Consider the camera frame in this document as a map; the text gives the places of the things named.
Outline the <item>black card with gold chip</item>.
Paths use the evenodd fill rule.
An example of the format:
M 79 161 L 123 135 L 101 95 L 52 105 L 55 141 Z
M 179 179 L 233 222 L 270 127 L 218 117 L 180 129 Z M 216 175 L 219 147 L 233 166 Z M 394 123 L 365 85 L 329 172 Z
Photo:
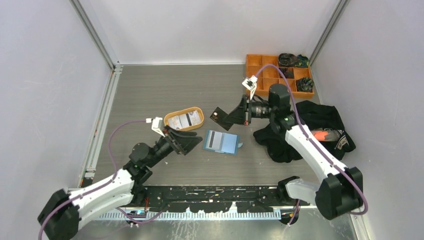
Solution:
M 222 110 L 220 107 L 216 107 L 214 111 L 211 113 L 209 118 L 213 120 L 217 124 L 228 124 L 227 121 L 228 113 Z

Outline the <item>blue leather card holder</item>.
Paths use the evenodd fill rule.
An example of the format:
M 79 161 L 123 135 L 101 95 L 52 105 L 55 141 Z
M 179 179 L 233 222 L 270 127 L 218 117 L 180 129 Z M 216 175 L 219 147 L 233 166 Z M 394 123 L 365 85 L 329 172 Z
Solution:
M 206 149 L 208 131 L 206 132 L 206 136 L 205 136 L 203 147 L 202 147 L 206 151 L 221 153 L 221 154 L 228 154 L 228 155 L 236 155 L 238 153 L 238 149 L 243 146 L 243 143 L 240 141 L 239 135 L 221 132 L 222 139 L 221 139 L 220 150 Z

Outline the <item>white card with black stripe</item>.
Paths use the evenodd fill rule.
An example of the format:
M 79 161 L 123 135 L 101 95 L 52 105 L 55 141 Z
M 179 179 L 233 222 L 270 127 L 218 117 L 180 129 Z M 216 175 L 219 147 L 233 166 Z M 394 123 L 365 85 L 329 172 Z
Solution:
M 209 130 L 205 148 L 210 150 L 220 150 L 223 133 L 215 130 Z

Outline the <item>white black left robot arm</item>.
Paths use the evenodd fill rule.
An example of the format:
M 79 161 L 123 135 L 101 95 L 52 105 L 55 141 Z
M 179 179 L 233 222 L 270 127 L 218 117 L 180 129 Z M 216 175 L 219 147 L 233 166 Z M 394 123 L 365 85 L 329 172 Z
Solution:
M 165 126 L 153 146 L 135 144 L 129 161 L 111 176 L 72 192 L 57 190 L 37 218 L 38 239 L 46 235 L 50 240 L 70 240 L 87 223 L 112 209 L 141 206 L 146 202 L 144 183 L 153 174 L 152 167 L 172 152 L 187 155 L 202 140 L 196 132 Z

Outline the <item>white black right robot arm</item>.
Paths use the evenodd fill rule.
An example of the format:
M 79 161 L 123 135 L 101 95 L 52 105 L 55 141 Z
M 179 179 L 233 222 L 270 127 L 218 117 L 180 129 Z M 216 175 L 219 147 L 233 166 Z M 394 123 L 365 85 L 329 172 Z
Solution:
M 299 117 L 291 90 L 276 83 L 269 88 L 267 102 L 255 102 L 244 94 L 239 105 L 219 121 L 248 126 L 253 118 L 268 119 L 272 131 L 293 147 L 316 174 L 319 184 L 298 176 L 281 180 L 277 198 L 283 205 L 304 201 L 315 205 L 332 220 L 344 214 L 363 215 L 369 205 L 363 193 L 363 174 L 336 159 L 312 134 Z

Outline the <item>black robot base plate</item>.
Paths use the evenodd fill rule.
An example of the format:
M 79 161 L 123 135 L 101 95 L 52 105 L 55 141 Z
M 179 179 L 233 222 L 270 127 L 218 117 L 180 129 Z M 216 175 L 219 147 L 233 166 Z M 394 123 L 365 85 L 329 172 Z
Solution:
M 226 213 L 232 206 L 238 213 L 267 213 L 279 207 L 295 207 L 296 201 L 283 197 L 278 186 L 146 186 L 141 199 L 121 206 L 151 212 Z

